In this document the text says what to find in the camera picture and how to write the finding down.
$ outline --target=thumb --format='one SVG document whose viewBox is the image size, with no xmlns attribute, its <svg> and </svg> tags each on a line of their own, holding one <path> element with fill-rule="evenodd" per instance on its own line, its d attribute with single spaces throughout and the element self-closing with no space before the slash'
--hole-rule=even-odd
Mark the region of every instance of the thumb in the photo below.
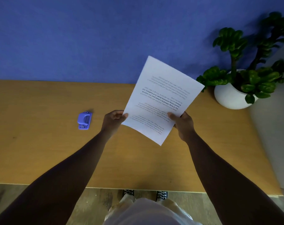
<svg viewBox="0 0 284 225">
<path fill-rule="evenodd" d="M 177 121 L 179 117 L 176 117 L 175 114 L 168 112 L 168 117 L 172 120 L 172 121 Z"/>
<path fill-rule="evenodd" d="M 125 121 L 125 119 L 127 119 L 127 117 L 128 117 L 128 113 L 122 115 L 122 116 L 118 119 L 118 121 L 119 121 L 120 123 L 122 123 L 122 122 Z"/>
</svg>

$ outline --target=potted plant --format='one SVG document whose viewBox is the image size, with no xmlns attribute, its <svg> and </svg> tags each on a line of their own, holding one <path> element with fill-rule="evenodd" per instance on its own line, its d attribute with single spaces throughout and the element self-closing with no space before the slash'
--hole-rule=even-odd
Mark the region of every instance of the potted plant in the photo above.
<svg viewBox="0 0 284 225">
<path fill-rule="evenodd" d="M 229 51 L 231 70 L 221 70 L 218 66 L 209 68 L 196 80 L 207 86 L 215 86 L 215 98 L 230 109 L 242 109 L 253 104 L 258 98 L 268 98 L 274 92 L 276 83 L 284 83 L 284 60 L 276 61 L 271 67 L 257 69 L 257 64 L 265 63 L 272 48 L 279 48 L 278 42 L 284 43 L 284 17 L 279 12 L 272 12 L 262 20 L 262 26 L 270 30 L 270 37 L 257 35 L 257 53 L 246 70 L 237 69 L 237 61 L 247 45 L 241 30 L 222 28 L 214 40 L 213 47 L 220 46 L 223 52 Z"/>
</svg>

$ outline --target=gray wall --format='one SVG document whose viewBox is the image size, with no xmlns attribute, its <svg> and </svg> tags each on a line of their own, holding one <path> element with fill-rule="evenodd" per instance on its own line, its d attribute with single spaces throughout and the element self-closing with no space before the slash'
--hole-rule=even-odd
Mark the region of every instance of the gray wall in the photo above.
<svg viewBox="0 0 284 225">
<path fill-rule="evenodd" d="M 271 66 L 280 58 L 284 59 L 284 47 L 265 65 Z M 270 98 L 258 99 L 249 110 L 279 184 L 284 188 L 284 83 L 277 84 Z"/>
</svg>

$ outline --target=person's left hand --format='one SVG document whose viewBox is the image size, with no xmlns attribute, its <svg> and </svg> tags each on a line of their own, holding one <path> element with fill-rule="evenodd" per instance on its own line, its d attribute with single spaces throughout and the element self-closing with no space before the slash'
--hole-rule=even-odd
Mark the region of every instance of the person's left hand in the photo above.
<svg viewBox="0 0 284 225">
<path fill-rule="evenodd" d="M 127 113 L 123 115 L 123 110 L 114 110 L 106 114 L 103 119 L 101 132 L 110 138 L 117 132 L 119 126 L 127 117 Z"/>
</svg>

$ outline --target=hand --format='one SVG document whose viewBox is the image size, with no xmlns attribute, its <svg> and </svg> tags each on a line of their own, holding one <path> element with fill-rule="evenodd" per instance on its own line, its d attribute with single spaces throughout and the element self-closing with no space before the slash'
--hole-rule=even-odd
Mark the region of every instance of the hand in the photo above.
<svg viewBox="0 0 284 225">
<path fill-rule="evenodd" d="M 127 113 L 123 115 L 123 110 L 114 110 L 106 114 L 103 119 L 101 132 L 110 138 L 117 132 L 119 126 L 127 117 Z"/>
<path fill-rule="evenodd" d="M 190 134 L 195 132 L 193 120 L 186 112 L 180 117 L 176 117 L 175 114 L 168 112 L 168 117 L 175 121 L 175 128 L 179 131 L 179 137 L 183 141 L 187 141 Z"/>
</svg>

